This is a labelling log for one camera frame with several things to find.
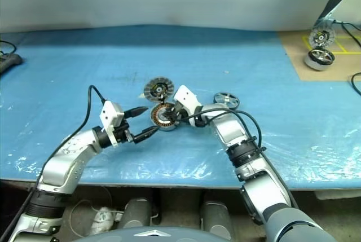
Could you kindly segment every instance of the blue table surface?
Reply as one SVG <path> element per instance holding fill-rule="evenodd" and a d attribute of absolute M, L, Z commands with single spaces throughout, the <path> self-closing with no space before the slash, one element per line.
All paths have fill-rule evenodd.
<path fill-rule="evenodd" d="M 267 155 L 291 188 L 361 188 L 361 98 L 347 81 L 301 81 L 274 32 L 133 26 L 3 34 L 23 65 L 1 77 L 2 179 L 35 180 L 49 154 L 83 120 L 88 85 L 123 109 L 156 76 L 186 85 L 203 104 L 229 91 L 263 132 Z M 85 129 L 100 125 L 93 96 Z M 149 112 L 129 120 L 151 125 Z M 180 126 L 137 145 L 107 148 L 82 183 L 238 188 L 210 128 Z"/>

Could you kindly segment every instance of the blue plastic sheet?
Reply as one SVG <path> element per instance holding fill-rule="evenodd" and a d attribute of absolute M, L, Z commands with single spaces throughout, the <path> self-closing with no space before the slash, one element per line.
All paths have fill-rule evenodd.
<path fill-rule="evenodd" d="M 2 179 L 33 181 L 48 155 L 83 120 L 96 85 L 123 109 L 156 76 L 188 86 L 203 104 L 229 91 L 263 132 L 267 155 L 291 188 L 361 187 L 360 97 L 345 81 L 301 81 L 273 32 L 137 26 L 4 34 L 25 63 L 1 78 Z M 94 96 L 85 129 L 100 125 Z M 132 133 L 149 112 L 129 120 Z M 256 130 L 249 121 L 250 129 Z M 82 183 L 236 188 L 211 128 L 180 126 L 107 148 Z"/>

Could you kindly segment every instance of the white cable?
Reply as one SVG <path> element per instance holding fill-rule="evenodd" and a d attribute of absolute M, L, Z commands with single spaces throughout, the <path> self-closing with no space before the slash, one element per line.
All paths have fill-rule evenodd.
<path fill-rule="evenodd" d="M 110 200 L 111 200 L 111 206 L 113 206 L 113 197 L 112 197 L 112 194 L 111 192 L 109 191 L 109 189 L 107 189 L 106 187 L 102 186 L 103 189 L 105 189 L 105 191 L 107 192 Z"/>
<path fill-rule="evenodd" d="M 74 230 L 74 228 L 72 227 L 72 215 L 73 215 L 73 212 L 74 212 L 75 208 L 78 207 L 81 203 L 90 203 L 90 207 L 91 207 L 92 210 L 95 211 L 95 212 L 99 212 L 100 210 L 95 209 L 95 208 L 93 207 L 93 203 L 92 203 L 90 200 L 80 200 L 79 202 L 77 202 L 76 205 L 74 205 L 74 207 L 73 207 L 72 210 L 70 211 L 70 213 L 69 213 L 69 227 L 70 227 L 70 230 L 72 230 L 72 232 L 73 232 L 75 235 L 77 235 L 77 236 L 79 236 L 79 237 L 84 237 L 84 236 L 80 235 L 79 233 L 77 233 L 77 232 Z M 124 211 L 119 211 L 119 210 L 113 210 L 113 211 L 109 211 L 109 212 L 111 212 L 111 213 L 121 213 L 121 214 L 124 213 Z"/>

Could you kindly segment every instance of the black cable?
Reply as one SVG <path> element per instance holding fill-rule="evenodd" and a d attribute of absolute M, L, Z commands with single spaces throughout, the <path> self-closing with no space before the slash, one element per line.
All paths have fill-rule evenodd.
<path fill-rule="evenodd" d="M 351 77 L 351 85 L 354 88 L 354 90 L 356 91 L 356 93 L 358 93 L 359 95 L 361 95 L 361 91 L 356 87 L 355 84 L 355 77 L 356 76 L 361 76 L 361 72 L 358 72 L 356 74 L 353 74 L 353 76 Z"/>
<path fill-rule="evenodd" d="M 357 30 L 361 30 L 361 28 L 357 27 L 356 25 L 354 25 L 352 23 L 344 23 L 344 25 L 350 25 L 350 26 L 354 27 Z"/>
<path fill-rule="evenodd" d="M 208 125 L 210 124 L 214 119 L 218 118 L 218 117 L 221 117 L 222 115 L 225 115 L 225 114 L 228 114 L 228 113 L 233 113 L 234 115 L 237 116 L 237 118 L 241 121 L 243 127 L 244 127 L 244 130 L 246 131 L 246 133 L 248 134 L 249 137 L 251 137 L 251 134 L 249 132 L 249 129 L 246 125 L 246 123 L 244 122 L 244 120 L 242 119 L 242 117 L 238 114 L 238 113 L 241 113 L 241 114 L 244 114 L 246 115 L 247 117 L 249 117 L 252 122 L 254 123 L 254 125 L 256 126 L 257 128 L 257 131 L 258 131 L 258 148 L 260 150 L 260 154 L 263 156 L 263 158 L 266 160 L 266 162 L 268 163 L 268 165 L 270 166 L 270 168 L 273 170 L 273 172 L 275 173 L 275 175 L 277 176 L 278 180 L 280 181 L 280 183 L 282 184 L 282 186 L 284 187 L 284 189 L 286 190 L 289 198 L 290 198 L 290 201 L 291 201 L 291 204 L 292 204 L 292 207 L 296 208 L 296 209 L 299 209 L 298 207 L 298 204 L 296 202 L 296 200 L 294 199 L 291 191 L 289 190 L 288 186 L 286 185 L 286 183 L 284 182 L 284 180 L 282 179 L 281 175 L 278 173 L 278 171 L 276 170 L 276 168 L 273 166 L 273 164 L 271 163 L 271 161 L 268 159 L 268 157 L 265 155 L 265 153 L 263 152 L 263 150 L 261 149 L 261 144 L 262 144 L 262 132 L 261 132 L 261 128 L 258 124 L 258 122 L 256 121 L 256 119 L 251 115 L 249 114 L 248 112 L 245 112 L 245 111 L 233 111 L 231 109 L 228 109 L 228 108 L 214 108 L 214 109 L 207 109 L 205 111 L 201 111 L 197 114 L 194 114 L 194 115 L 190 115 L 186 118 L 183 118 L 179 121 L 187 121 L 191 118 L 194 118 L 194 117 L 198 117 L 199 115 L 201 114 L 204 114 L 204 113 L 208 113 L 208 112 L 212 112 L 212 111 L 224 111 L 223 113 L 220 113 L 214 117 L 212 117 L 211 119 L 207 120 L 207 122 L 205 123 L 205 125 Z"/>
<path fill-rule="evenodd" d="M 361 47 L 361 43 L 359 40 L 356 39 L 356 37 L 345 27 L 345 25 L 341 24 L 342 29 L 349 35 L 351 38 Z"/>
<path fill-rule="evenodd" d="M 341 26 L 343 28 L 343 30 L 349 35 L 351 36 L 351 38 L 359 45 L 359 47 L 361 47 L 361 43 L 359 40 L 357 40 L 357 38 L 345 27 L 345 24 L 349 24 L 351 26 L 353 26 L 355 29 L 361 30 L 359 28 L 357 28 L 354 24 L 351 23 L 341 23 Z M 355 77 L 356 76 L 361 76 L 361 72 L 358 72 L 356 74 L 353 74 L 351 77 L 351 86 L 354 88 L 354 90 L 356 91 L 356 93 L 358 93 L 359 95 L 361 95 L 361 91 L 356 87 L 355 84 Z"/>
<path fill-rule="evenodd" d="M 190 115 L 188 117 L 185 117 L 183 119 L 180 119 L 178 120 L 178 122 L 185 122 L 191 118 L 195 118 L 195 117 L 199 117 L 200 115 L 202 114 L 205 114 L 205 113 L 208 113 L 208 112 L 213 112 L 213 111 L 224 111 L 223 113 L 220 113 L 219 115 L 216 115 L 215 117 L 219 117 L 219 116 L 222 116 L 222 115 L 225 115 L 225 114 L 228 114 L 228 113 L 233 113 L 235 116 L 237 116 L 237 118 L 241 121 L 246 133 L 250 136 L 250 132 L 247 128 L 247 125 L 246 123 L 244 122 L 244 120 L 242 119 L 242 117 L 236 112 L 236 111 L 233 111 L 229 108 L 212 108 L 212 109 L 207 109 L 205 111 L 201 111 L 201 112 L 198 112 L 197 114 L 193 114 L 193 115 Z"/>
<path fill-rule="evenodd" d="M 45 161 L 45 163 L 43 164 L 41 171 L 39 173 L 39 176 L 36 180 L 35 185 L 30 189 L 29 191 L 29 195 L 28 197 L 25 199 L 25 201 L 23 202 L 23 204 L 21 205 L 20 209 L 17 211 L 15 217 L 12 219 L 12 221 L 10 222 L 10 224 L 7 226 L 6 230 L 4 231 L 4 233 L 2 234 L 2 236 L 0 237 L 0 242 L 5 242 L 5 238 L 8 237 L 8 235 L 10 234 L 10 232 L 14 229 L 17 221 L 19 220 L 21 214 L 24 212 L 26 206 L 28 205 L 31 197 L 34 194 L 35 189 L 37 188 L 41 175 L 44 171 L 44 168 L 46 166 L 46 164 L 49 162 L 49 160 L 57 153 L 57 151 L 64 145 L 66 144 L 66 142 L 68 142 L 71 138 L 73 138 L 76 134 L 79 133 L 80 130 L 82 130 L 82 128 L 86 125 L 86 123 L 89 120 L 89 116 L 90 116 L 90 110 L 91 110 L 91 89 L 94 89 L 94 91 L 97 93 L 97 95 L 99 96 L 100 100 L 102 101 L 102 104 L 104 104 L 105 102 L 105 98 L 101 95 L 101 93 L 99 92 L 99 90 L 94 86 L 94 85 L 90 85 L 88 88 L 88 97 L 87 97 L 87 108 L 86 108 L 86 114 L 85 114 L 85 118 L 83 123 L 71 134 L 69 135 L 67 138 L 65 138 L 60 144 L 59 146 L 57 146 L 54 150 L 53 153 L 51 153 L 51 155 L 48 157 L 48 159 Z"/>
<path fill-rule="evenodd" d="M 17 47 L 11 42 L 0 40 L 0 43 L 7 43 L 8 45 L 11 45 L 13 47 L 13 49 L 10 53 L 4 53 L 3 51 L 1 51 L 2 54 L 13 54 L 17 50 Z"/>
<path fill-rule="evenodd" d="M 358 26 L 356 26 L 355 24 L 352 24 L 350 22 L 343 22 L 343 21 L 334 20 L 332 23 L 333 24 L 340 24 L 340 25 L 350 25 L 350 26 L 354 27 L 357 30 L 361 30 L 361 28 L 359 28 Z"/>

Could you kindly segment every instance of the floor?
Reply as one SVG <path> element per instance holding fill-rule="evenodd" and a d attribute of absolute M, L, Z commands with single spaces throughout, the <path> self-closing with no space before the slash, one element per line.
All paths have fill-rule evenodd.
<path fill-rule="evenodd" d="M 2 194 L 5 196 L 2 202 L 2 211 L 4 208 L 8 209 L 9 199 L 6 196 L 16 196 L 15 200 L 21 200 L 24 197 L 24 191 L 13 188 L 3 188 L 2 192 L 6 192 L 6 194 Z M 263 227 L 255 225 L 247 215 L 238 191 L 164 188 L 158 192 L 162 209 L 161 226 L 198 228 L 200 223 L 200 200 L 218 200 L 223 201 L 230 211 L 234 224 L 235 241 L 265 241 Z M 361 232 L 359 232 L 361 197 L 341 200 L 318 200 L 313 192 L 295 192 L 294 195 L 300 208 L 333 235 L 337 241 L 361 241 Z M 79 235 L 86 235 L 96 213 L 94 209 L 100 209 L 101 206 L 121 210 L 132 197 L 151 199 L 152 196 L 152 190 L 149 188 L 79 187 L 72 197 L 71 204 L 65 211 L 64 224 L 56 237 L 60 241 L 68 242 L 79 238 L 74 232 Z M 2 227 L 6 225 L 9 214 L 12 213 L 2 214 Z"/>

